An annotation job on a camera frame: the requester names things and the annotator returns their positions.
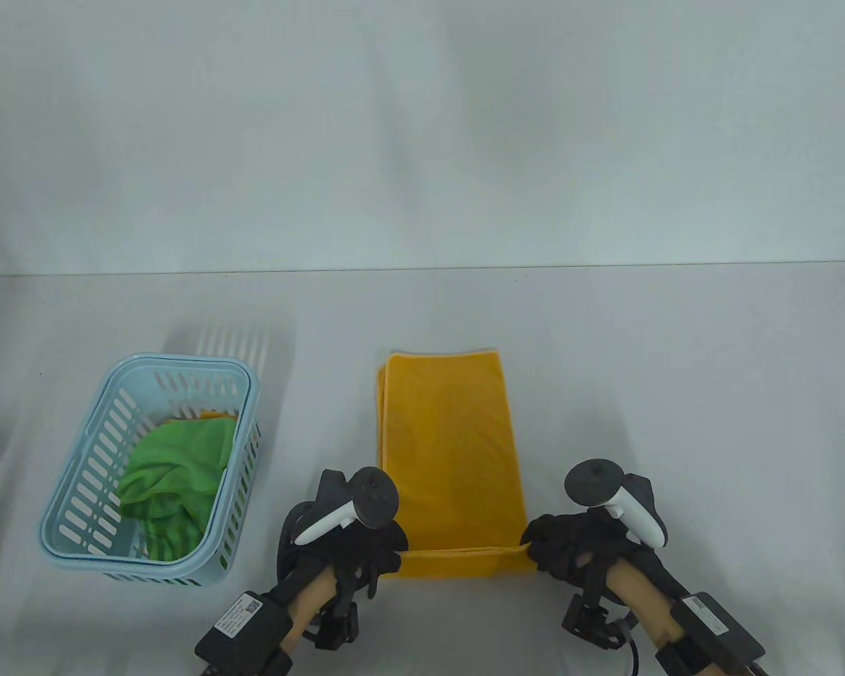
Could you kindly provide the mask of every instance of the yellow towel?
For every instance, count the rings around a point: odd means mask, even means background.
[[[402,577],[529,572],[510,406],[496,351],[393,354],[378,374],[380,466],[401,496]]]

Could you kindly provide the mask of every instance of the white wall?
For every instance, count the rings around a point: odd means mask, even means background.
[[[0,274],[845,258],[845,0],[0,0]]]

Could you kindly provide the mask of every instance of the cable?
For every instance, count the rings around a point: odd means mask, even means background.
[[[751,664],[749,664],[748,665],[748,671],[750,673],[753,673],[754,676],[770,676],[769,673],[767,673],[763,669],[761,669],[760,664],[757,664],[757,662],[752,662]]]
[[[639,676],[639,649],[635,641],[629,641],[632,647],[632,676]]]

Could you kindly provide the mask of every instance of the plastic basket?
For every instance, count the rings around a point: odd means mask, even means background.
[[[42,519],[40,544],[48,557],[114,580],[219,582],[232,566],[256,474],[258,394],[251,369],[233,358],[136,354],[117,364],[97,390]],[[184,558],[152,561],[140,521],[119,513],[116,487],[132,447],[148,431],[208,410],[238,415],[238,424],[206,533]]]

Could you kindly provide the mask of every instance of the basket rim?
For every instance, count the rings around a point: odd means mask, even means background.
[[[248,387],[242,400],[242,411],[240,411],[240,415],[238,416],[235,435],[232,439],[232,455],[229,457],[228,466],[223,471],[223,478],[220,481],[219,490],[216,492],[216,499],[213,502],[213,510],[210,512],[210,519],[207,522],[204,537],[191,553],[175,561],[150,561],[149,559],[132,559],[124,556],[62,553],[62,551],[56,550],[49,543],[48,521],[50,516],[58,510],[59,502],[62,502],[65,498],[65,494],[69,490],[69,484],[74,479],[78,465],[84,460],[82,449],[87,448],[87,444],[82,444],[82,438],[87,437],[87,430],[94,422],[94,416],[100,408],[101,402],[104,401],[104,397],[107,395],[113,377],[118,371],[130,364],[136,363],[136,361],[146,360],[169,361],[169,363],[181,363],[182,361],[194,363],[195,361],[200,361],[200,363],[207,364],[225,364],[239,368],[248,379]],[[249,435],[253,434],[255,426],[258,395],[259,383],[253,370],[244,361],[234,357],[171,354],[168,352],[138,352],[118,361],[111,369],[107,370],[103,380],[97,387],[91,408],[84,417],[84,421],[82,421],[74,437],[68,459],[59,474],[59,480],[56,483],[53,494],[50,496],[42,520],[40,520],[39,544],[42,551],[49,557],[52,563],[63,568],[91,570],[92,572],[109,572],[123,575],[137,575],[140,573],[148,577],[186,577],[195,570],[198,570],[204,563],[210,560],[210,557],[213,556],[220,544],[222,544],[224,528],[215,527],[218,524],[217,517],[220,515],[220,509],[223,509],[223,505],[228,505],[229,502],[232,502],[235,492],[235,477],[239,476],[239,473],[238,471],[230,471],[230,469],[232,467],[238,467],[237,463],[243,461]]]

